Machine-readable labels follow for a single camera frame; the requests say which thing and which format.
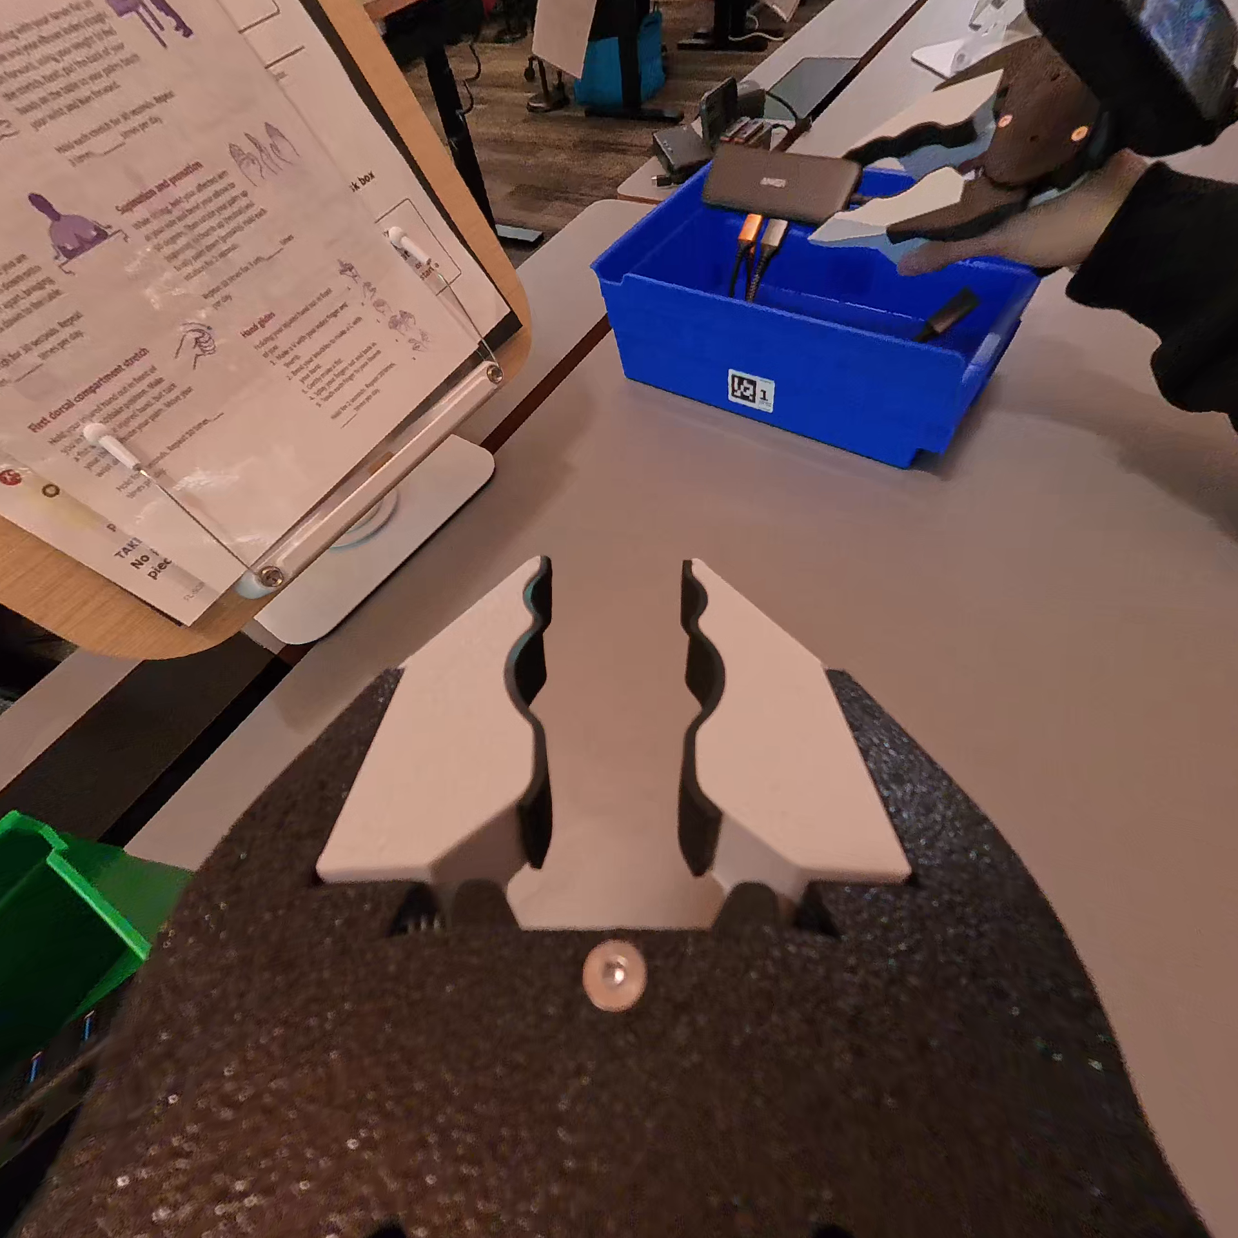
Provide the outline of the white metal stand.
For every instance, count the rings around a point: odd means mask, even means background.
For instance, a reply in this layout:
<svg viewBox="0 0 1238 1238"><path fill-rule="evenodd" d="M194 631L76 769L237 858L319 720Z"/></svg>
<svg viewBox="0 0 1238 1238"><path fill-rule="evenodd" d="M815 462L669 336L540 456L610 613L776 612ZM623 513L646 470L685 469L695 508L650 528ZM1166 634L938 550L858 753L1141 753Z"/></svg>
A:
<svg viewBox="0 0 1238 1238"><path fill-rule="evenodd" d="M949 79L984 56L1038 34L1025 14L1024 1L976 1L961 37L923 45L911 59L942 79Z"/></svg>

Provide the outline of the black multi-port usb hub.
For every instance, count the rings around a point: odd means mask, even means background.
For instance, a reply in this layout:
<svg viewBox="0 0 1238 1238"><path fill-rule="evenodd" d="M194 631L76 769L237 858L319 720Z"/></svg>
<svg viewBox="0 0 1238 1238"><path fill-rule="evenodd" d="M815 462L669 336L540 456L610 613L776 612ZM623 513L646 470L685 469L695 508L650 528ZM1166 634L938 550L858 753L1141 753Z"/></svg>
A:
<svg viewBox="0 0 1238 1238"><path fill-rule="evenodd" d="M3 1168L81 1103L124 1001L125 987L120 987L66 1022L45 1044L3 1066Z"/></svg>

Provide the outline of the green plastic bin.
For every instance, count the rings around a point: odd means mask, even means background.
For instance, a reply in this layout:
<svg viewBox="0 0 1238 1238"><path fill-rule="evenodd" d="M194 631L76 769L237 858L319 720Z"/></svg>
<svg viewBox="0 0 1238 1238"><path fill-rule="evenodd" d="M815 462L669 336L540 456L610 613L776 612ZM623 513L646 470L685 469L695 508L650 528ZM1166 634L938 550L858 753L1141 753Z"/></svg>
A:
<svg viewBox="0 0 1238 1238"><path fill-rule="evenodd" d="M3 1070L132 978L192 878L25 812L3 816Z"/></svg>

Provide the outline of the blue bag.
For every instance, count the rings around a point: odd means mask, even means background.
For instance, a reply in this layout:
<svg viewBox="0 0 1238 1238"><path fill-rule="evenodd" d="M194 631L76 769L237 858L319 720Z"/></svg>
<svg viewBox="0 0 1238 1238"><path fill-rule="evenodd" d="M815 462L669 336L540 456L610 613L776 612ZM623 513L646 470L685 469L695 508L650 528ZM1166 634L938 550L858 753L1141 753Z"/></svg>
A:
<svg viewBox="0 0 1238 1238"><path fill-rule="evenodd" d="M574 100L591 115L649 118L666 77L663 16L650 1L597 1Z"/></svg>

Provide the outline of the black battery charger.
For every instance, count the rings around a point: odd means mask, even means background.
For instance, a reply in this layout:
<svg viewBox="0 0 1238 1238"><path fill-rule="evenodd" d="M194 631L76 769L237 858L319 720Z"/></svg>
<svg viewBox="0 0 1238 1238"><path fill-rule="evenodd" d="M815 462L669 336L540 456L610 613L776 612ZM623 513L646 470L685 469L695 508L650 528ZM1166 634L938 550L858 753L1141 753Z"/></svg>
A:
<svg viewBox="0 0 1238 1238"><path fill-rule="evenodd" d="M769 149L778 131L793 141L806 127L805 117L782 95L733 76L700 97L696 121L709 150L727 144Z"/></svg>

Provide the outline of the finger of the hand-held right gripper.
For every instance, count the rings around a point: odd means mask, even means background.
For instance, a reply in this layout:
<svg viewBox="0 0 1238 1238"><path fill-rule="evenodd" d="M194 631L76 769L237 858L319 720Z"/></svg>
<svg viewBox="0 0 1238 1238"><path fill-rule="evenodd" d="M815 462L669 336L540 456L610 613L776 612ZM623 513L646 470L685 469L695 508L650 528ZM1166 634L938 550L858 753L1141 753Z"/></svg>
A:
<svg viewBox="0 0 1238 1238"><path fill-rule="evenodd" d="M824 248L869 248L891 261L916 252L926 241L921 237L893 239L891 226L960 202L967 179L953 167L940 167L912 183L902 193L876 197L856 208L834 214L809 235L809 242Z"/></svg>
<svg viewBox="0 0 1238 1238"><path fill-rule="evenodd" d="M992 69L947 82L878 125L843 153L859 167L859 177L882 162L894 162L902 175L921 180L952 168L967 181L981 183L983 159L993 140L996 97L1005 70Z"/></svg>

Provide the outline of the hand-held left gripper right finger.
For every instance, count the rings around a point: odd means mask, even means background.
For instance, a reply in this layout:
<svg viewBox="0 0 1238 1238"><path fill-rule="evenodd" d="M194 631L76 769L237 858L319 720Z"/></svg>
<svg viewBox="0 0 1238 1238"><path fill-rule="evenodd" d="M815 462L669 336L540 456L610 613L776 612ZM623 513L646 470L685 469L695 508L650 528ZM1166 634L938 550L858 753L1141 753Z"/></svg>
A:
<svg viewBox="0 0 1238 1238"><path fill-rule="evenodd" d="M724 892L903 885L913 874L823 661L700 558L682 563L682 857Z"/></svg>

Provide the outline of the printed instruction sheet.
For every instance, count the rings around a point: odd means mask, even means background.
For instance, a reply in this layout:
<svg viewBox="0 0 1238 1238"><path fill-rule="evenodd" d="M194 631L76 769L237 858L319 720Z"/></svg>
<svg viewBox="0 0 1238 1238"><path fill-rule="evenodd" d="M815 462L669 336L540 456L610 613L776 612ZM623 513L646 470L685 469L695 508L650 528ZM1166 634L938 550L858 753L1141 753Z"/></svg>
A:
<svg viewBox="0 0 1238 1238"><path fill-rule="evenodd" d="M3 2L3 447L226 589L475 355L219 2Z"/></svg>

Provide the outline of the person's right hand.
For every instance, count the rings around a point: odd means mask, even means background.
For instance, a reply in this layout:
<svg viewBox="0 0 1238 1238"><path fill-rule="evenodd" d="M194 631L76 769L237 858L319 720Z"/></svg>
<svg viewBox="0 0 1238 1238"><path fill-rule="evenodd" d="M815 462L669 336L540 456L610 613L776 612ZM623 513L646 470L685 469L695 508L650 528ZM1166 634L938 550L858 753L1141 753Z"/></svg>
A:
<svg viewBox="0 0 1238 1238"><path fill-rule="evenodd" d="M976 237L927 241L902 255L900 274L921 275L980 257L1038 270L1076 270L1149 170L1150 161L1122 149L1079 185L1012 215Z"/></svg>

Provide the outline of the small black adapter box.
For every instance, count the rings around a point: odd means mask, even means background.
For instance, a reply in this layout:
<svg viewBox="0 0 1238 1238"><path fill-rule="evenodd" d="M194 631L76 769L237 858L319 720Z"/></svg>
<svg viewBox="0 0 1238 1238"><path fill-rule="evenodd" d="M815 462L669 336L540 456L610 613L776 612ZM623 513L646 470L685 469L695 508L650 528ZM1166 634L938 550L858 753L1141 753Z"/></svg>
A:
<svg viewBox="0 0 1238 1238"><path fill-rule="evenodd" d="M673 188L685 183L712 161L717 146L718 141L712 141L694 125L681 123L654 131L653 148L660 166L657 185Z"/></svg>

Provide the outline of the black cable orange plugs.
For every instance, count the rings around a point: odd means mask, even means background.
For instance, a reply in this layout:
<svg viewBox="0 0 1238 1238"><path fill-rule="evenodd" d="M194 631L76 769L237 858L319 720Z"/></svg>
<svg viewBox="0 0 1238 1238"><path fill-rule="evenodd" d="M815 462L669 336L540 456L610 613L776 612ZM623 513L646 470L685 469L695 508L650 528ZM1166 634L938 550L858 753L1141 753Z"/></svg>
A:
<svg viewBox="0 0 1238 1238"><path fill-rule="evenodd" d="M756 255L760 250L765 224L765 216L757 212L748 214L743 224L740 224L735 257L726 290L726 295L731 299L736 296L736 290L740 286L744 288L742 295L747 297L747 288L753 278Z"/></svg>

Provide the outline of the wooden document stand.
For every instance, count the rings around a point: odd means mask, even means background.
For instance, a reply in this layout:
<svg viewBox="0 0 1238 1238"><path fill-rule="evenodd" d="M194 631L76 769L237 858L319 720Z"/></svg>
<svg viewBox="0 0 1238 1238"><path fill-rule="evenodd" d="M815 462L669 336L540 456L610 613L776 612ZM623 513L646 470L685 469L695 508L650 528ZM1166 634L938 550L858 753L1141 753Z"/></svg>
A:
<svg viewBox="0 0 1238 1238"><path fill-rule="evenodd" d="M152 12L175 15L174 2L108 3L123 16L146 5ZM39 499L57 511L49 531L32 529L28 514L13 511L14 497L25 487L3 473L3 603L96 653L178 657L236 635L317 564L332 563L337 576L298 604L302 629L290 639L313 640L334 626L395 568L366 564L361 545L375 544L395 514L414 511L422 520L419 529L405 533L395 528L387 541L397 546L392 557L401 562L489 479L493 464L481 448L472 455L476 482L459 499L444 486L441 465L426 470L424 462L458 439L488 399L519 375L529 354L528 296L491 224L482 208L472 223L466 223L463 204L451 211L468 233L477 233L477 255L519 310L521 328L500 353L488 346L484 331L466 326L475 339L473 357L224 589L196 578L152 542L101 515L3 446L3 469L12 468L23 482L53 488Z"/></svg>

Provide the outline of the large blue plastic bin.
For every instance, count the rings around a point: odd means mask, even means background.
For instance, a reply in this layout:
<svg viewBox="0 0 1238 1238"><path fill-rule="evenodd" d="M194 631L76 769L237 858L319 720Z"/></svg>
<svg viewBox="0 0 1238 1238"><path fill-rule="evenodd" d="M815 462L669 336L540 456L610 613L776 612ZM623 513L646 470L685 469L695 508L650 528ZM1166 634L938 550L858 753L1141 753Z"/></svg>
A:
<svg viewBox="0 0 1238 1238"><path fill-rule="evenodd" d="M729 284L745 215L700 171L592 264L627 379L854 455L940 455L1041 284L980 257L918 277L791 223L753 299Z"/></svg>

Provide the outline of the white form sheet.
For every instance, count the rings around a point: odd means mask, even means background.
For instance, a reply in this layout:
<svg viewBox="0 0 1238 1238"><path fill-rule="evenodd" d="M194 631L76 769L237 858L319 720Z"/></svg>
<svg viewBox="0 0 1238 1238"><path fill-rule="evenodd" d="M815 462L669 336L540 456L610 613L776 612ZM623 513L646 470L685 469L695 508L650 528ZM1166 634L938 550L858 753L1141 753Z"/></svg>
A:
<svg viewBox="0 0 1238 1238"><path fill-rule="evenodd" d="M500 354L519 308L479 255L466 223L481 208L364 2L223 1L344 177L379 237L464 327Z"/></svg>

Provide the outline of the dark grey tablet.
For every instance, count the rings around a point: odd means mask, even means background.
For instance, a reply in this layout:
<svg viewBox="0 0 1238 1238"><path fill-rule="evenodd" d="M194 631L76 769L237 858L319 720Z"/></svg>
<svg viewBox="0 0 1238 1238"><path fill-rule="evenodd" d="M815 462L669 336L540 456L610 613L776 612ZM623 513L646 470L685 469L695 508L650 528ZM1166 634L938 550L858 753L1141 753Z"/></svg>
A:
<svg viewBox="0 0 1238 1238"><path fill-rule="evenodd" d="M762 114L785 125L819 115L845 88L858 65L859 57L800 59L773 86L765 87Z"/></svg>

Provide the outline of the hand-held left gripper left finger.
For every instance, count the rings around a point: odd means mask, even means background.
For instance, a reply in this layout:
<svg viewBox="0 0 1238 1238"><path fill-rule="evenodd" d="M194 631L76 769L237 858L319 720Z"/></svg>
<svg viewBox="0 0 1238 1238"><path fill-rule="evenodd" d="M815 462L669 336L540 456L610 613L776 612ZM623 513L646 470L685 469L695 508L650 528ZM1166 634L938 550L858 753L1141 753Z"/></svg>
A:
<svg viewBox="0 0 1238 1238"><path fill-rule="evenodd" d="M547 682L552 564L534 555L397 666L344 805L317 857L326 884L408 879L504 888L552 838Z"/></svg>

